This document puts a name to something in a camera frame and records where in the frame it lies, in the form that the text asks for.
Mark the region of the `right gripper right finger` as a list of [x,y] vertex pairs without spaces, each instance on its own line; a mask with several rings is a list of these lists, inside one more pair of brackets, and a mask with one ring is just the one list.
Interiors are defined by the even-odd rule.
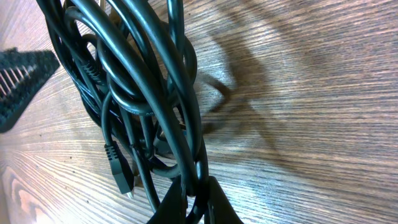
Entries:
[[209,177],[208,186],[205,224],[243,224],[215,177]]

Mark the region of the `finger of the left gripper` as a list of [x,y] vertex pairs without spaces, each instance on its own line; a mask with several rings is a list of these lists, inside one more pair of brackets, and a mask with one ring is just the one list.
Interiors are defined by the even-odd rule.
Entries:
[[1,52],[1,132],[13,128],[60,64],[50,50]]

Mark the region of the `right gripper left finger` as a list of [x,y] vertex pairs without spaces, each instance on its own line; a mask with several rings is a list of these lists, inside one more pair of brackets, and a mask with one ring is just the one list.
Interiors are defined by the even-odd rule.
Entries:
[[186,219],[186,210],[187,194],[181,177],[178,176],[147,224],[183,224]]

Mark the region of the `black cable round plug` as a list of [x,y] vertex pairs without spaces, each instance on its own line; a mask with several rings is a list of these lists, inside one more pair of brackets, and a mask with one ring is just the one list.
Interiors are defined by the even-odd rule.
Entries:
[[193,84],[197,57],[185,36],[183,3],[168,21],[147,1],[39,1],[54,50],[73,80],[122,194],[137,180],[154,213],[174,179],[185,186],[185,223],[205,217],[208,161]]

